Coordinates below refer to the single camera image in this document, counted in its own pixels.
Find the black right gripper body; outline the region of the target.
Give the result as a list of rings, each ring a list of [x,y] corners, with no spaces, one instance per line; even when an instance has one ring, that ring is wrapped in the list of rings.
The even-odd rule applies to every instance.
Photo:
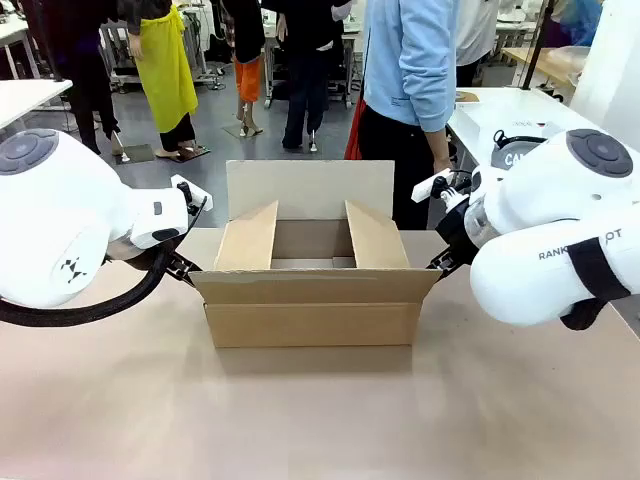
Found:
[[[465,229],[464,218],[468,208],[469,200],[464,199],[446,213],[436,226],[436,232],[451,249],[451,256],[463,264],[471,264],[479,251]]]

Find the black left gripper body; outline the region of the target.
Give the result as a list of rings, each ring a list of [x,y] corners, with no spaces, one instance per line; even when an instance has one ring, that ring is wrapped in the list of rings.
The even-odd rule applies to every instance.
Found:
[[[170,276],[183,276],[184,263],[176,253],[176,241],[167,240],[148,250],[150,272]]]

